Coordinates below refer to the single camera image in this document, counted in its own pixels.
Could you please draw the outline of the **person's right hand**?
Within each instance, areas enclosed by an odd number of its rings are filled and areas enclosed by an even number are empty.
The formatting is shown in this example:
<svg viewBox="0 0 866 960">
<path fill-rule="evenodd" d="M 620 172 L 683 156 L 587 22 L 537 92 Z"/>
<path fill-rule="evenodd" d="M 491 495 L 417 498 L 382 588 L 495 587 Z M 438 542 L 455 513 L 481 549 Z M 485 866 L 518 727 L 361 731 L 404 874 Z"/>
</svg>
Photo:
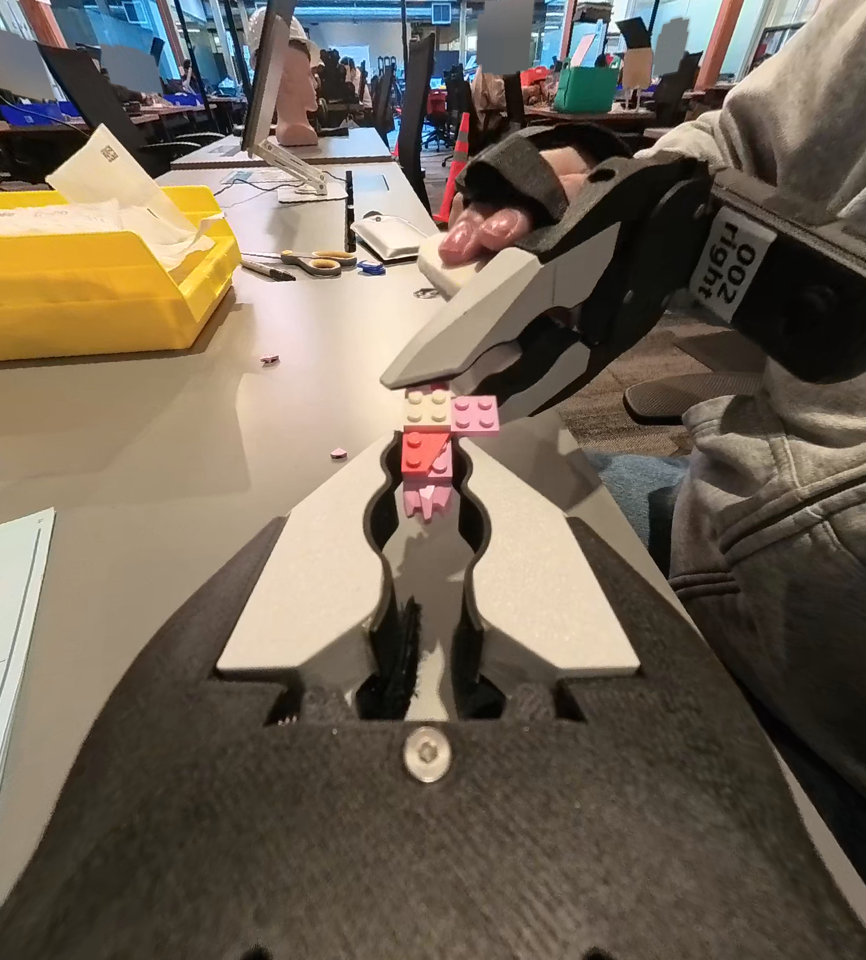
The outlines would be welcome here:
<svg viewBox="0 0 866 960">
<path fill-rule="evenodd" d="M 597 157 L 576 147 L 542 150 L 543 163 L 554 173 L 570 203 L 593 171 Z M 534 230 L 534 218 L 525 208 L 493 207 L 454 198 L 448 229 L 439 244 L 439 257 L 449 266 L 492 256 L 515 245 Z"/>
</svg>

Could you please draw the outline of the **red pink cream brick body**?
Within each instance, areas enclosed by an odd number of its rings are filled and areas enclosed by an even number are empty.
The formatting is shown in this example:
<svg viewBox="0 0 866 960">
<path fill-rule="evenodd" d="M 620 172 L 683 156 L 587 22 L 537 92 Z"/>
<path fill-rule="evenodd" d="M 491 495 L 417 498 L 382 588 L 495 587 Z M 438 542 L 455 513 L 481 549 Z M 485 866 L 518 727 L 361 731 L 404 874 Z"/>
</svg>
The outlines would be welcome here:
<svg viewBox="0 0 866 960">
<path fill-rule="evenodd" d="M 430 523 L 445 514 L 453 491 L 453 443 L 498 436 L 500 426 L 493 395 L 457 395 L 443 387 L 406 390 L 400 442 L 406 517 Z"/>
</svg>

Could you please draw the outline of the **black monitor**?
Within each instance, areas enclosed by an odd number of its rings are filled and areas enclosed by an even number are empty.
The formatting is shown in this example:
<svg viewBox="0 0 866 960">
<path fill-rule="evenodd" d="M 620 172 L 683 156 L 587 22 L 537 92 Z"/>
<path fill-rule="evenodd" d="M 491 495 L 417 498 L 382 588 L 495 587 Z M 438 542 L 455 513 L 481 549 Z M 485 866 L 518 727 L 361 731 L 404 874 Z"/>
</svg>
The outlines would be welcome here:
<svg viewBox="0 0 866 960">
<path fill-rule="evenodd" d="M 91 131 L 105 126 L 122 142 L 140 137 L 137 125 L 127 114 L 113 84 L 101 74 L 89 53 L 42 42 L 35 45 L 67 99 Z"/>
</svg>

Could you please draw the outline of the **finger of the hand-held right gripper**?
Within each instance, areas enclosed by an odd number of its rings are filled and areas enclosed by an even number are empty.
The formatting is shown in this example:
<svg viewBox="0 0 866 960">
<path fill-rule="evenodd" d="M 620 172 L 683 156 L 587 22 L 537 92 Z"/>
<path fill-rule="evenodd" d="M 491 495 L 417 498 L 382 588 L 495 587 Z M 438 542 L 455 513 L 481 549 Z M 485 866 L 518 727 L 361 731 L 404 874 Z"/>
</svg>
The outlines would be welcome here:
<svg viewBox="0 0 866 960">
<path fill-rule="evenodd" d="M 534 320 L 510 342 L 489 348 L 462 373 L 463 395 L 496 399 L 500 421 L 531 417 L 582 378 L 591 359 L 577 332 L 555 320 Z"/>
<path fill-rule="evenodd" d="M 451 380 L 549 310 L 581 306 L 609 266 L 620 229 L 614 223 L 548 262 L 518 246 L 501 250 L 404 346 L 380 383 L 394 391 Z"/>
</svg>

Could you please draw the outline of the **yellow plastic bin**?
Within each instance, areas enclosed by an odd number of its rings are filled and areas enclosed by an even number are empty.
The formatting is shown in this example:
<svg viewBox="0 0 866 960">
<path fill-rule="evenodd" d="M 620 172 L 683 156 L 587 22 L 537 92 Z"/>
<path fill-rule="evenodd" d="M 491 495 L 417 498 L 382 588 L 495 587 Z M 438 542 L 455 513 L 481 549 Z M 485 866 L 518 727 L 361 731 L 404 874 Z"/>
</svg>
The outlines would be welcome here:
<svg viewBox="0 0 866 960">
<path fill-rule="evenodd" d="M 167 186 L 206 237 L 166 270 L 139 235 L 125 231 L 0 236 L 0 362 L 177 352 L 195 343 L 233 284 L 240 252 L 211 189 Z M 40 212 L 54 191 L 0 193 L 0 210 Z"/>
</svg>

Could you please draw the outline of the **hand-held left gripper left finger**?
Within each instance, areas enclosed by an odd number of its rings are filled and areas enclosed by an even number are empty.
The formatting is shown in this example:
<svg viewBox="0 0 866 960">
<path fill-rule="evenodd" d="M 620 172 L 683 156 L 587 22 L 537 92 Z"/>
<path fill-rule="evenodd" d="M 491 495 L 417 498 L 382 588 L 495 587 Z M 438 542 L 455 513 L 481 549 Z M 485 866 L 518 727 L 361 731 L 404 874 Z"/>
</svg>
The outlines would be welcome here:
<svg viewBox="0 0 866 960">
<path fill-rule="evenodd" d="M 402 435 L 379 438 L 285 517 L 217 661 L 226 679 L 343 694 L 359 716 L 405 716 L 421 606 L 384 547 L 400 525 Z"/>
</svg>

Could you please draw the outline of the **white paper bag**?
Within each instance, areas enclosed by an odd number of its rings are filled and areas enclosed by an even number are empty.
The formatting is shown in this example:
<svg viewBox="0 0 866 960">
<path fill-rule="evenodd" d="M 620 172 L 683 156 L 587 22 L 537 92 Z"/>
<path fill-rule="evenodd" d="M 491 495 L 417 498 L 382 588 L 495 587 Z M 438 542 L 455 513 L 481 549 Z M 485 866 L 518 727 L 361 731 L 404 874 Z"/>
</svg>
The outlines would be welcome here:
<svg viewBox="0 0 866 960">
<path fill-rule="evenodd" d="M 122 229 L 139 236 L 169 270 L 213 246 L 208 232 L 221 216 L 210 214 L 194 226 L 104 125 L 45 182 L 69 204 L 115 213 Z"/>
</svg>

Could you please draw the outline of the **monitor on white arm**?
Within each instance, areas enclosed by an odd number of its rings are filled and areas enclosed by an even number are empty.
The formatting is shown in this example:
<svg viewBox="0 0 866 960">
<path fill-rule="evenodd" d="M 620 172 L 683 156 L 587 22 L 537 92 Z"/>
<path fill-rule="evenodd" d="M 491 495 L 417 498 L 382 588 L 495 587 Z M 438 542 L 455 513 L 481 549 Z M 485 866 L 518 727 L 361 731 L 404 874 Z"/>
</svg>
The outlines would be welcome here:
<svg viewBox="0 0 866 960">
<path fill-rule="evenodd" d="M 345 180 L 301 158 L 299 148 L 315 147 L 319 137 L 310 116 L 317 110 L 312 53 L 295 28 L 295 3 L 268 2 L 254 58 L 254 82 L 241 150 L 260 165 L 277 170 L 282 203 L 345 201 Z"/>
</svg>

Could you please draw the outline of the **mannequin head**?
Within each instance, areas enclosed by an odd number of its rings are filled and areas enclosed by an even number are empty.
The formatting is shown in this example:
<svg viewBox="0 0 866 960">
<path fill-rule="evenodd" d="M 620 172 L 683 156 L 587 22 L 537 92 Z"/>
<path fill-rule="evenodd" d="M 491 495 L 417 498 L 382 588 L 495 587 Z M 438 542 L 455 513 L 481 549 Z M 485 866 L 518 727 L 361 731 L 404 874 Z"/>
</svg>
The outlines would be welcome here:
<svg viewBox="0 0 866 960">
<path fill-rule="evenodd" d="M 318 143 L 310 117 L 318 109 L 312 71 L 321 65 L 321 55 L 294 9 L 294 2 L 269 1 L 258 6 L 249 20 L 253 81 L 244 149 L 271 136 L 283 148 Z"/>
</svg>

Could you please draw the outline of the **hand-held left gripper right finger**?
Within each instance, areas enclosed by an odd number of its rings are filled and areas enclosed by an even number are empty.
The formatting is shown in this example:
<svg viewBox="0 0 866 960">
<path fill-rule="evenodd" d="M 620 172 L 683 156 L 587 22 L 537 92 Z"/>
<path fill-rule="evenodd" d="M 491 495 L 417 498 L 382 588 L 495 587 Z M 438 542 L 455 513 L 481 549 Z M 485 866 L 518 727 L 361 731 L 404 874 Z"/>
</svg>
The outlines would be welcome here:
<svg viewBox="0 0 866 960">
<path fill-rule="evenodd" d="M 457 441 L 463 572 L 457 711 L 499 716 L 522 686 L 631 677 L 641 661 L 579 538 L 592 529 L 470 439 Z"/>
</svg>

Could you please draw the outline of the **white paper sheets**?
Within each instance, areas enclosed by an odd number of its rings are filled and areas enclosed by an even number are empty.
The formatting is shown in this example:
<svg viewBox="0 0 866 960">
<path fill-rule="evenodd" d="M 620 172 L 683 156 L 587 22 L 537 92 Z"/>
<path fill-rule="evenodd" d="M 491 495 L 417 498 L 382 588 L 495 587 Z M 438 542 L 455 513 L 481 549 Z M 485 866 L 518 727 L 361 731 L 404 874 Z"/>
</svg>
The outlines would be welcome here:
<svg viewBox="0 0 866 960">
<path fill-rule="evenodd" d="M 0 236 L 135 234 L 161 266 L 173 271 L 188 256 L 212 248 L 207 233 L 222 219 L 219 213 L 209 215 L 193 230 L 190 225 L 166 222 L 148 209 L 124 207 L 117 200 L 16 207 L 0 209 Z"/>
</svg>

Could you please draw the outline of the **green storage bin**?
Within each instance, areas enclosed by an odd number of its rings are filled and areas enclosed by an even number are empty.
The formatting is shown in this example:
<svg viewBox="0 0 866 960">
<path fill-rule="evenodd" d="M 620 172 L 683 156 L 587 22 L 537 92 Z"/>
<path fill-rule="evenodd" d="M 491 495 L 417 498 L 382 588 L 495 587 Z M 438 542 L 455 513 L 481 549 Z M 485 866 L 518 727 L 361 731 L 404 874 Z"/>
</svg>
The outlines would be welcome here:
<svg viewBox="0 0 866 960">
<path fill-rule="evenodd" d="M 611 66 L 564 66 L 553 109 L 560 114 L 607 114 L 613 109 L 619 79 L 620 70 Z"/>
</svg>

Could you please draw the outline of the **person's torso grey hoodie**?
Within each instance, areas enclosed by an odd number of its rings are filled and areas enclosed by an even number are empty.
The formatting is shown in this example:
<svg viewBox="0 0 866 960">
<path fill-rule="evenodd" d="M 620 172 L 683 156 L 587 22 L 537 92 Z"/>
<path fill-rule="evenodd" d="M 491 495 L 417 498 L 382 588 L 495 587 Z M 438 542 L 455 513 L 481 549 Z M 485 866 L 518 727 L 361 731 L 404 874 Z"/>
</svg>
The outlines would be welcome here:
<svg viewBox="0 0 866 960">
<path fill-rule="evenodd" d="M 670 585 L 754 698 L 866 796 L 866 373 L 683 416 Z"/>
</svg>

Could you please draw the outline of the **orange traffic cone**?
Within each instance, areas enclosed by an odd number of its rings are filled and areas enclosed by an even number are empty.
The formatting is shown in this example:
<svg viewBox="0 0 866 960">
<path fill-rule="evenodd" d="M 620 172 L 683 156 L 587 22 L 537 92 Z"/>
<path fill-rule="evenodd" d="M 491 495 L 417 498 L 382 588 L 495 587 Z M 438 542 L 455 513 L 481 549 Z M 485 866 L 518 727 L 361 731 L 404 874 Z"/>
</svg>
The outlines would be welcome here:
<svg viewBox="0 0 866 960">
<path fill-rule="evenodd" d="M 453 200 L 456 195 L 457 180 L 469 160 L 470 121 L 471 114 L 465 111 L 462 114 L 459 131 L 454 144 L 448 178 L 443 190 L 439 211 L 432 216 L 434 222 L 440 227 L 445 227 L 450 221 Z"/>
</svg>

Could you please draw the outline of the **person's right forearm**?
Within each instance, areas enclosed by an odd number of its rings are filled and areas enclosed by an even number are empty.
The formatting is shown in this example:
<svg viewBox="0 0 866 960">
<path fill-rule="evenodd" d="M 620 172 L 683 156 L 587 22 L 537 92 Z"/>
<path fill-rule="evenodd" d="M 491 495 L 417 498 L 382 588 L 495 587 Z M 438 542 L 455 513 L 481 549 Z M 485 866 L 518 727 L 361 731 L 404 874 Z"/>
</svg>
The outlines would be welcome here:
<svg viewBox="0 0 866 960">
<path fill-rule="evenodd" d="M 825 3 L 719 110 L 637 156 L 662 151 L 732 167 L 866 228 L 866 1 Z"/>
</svg>

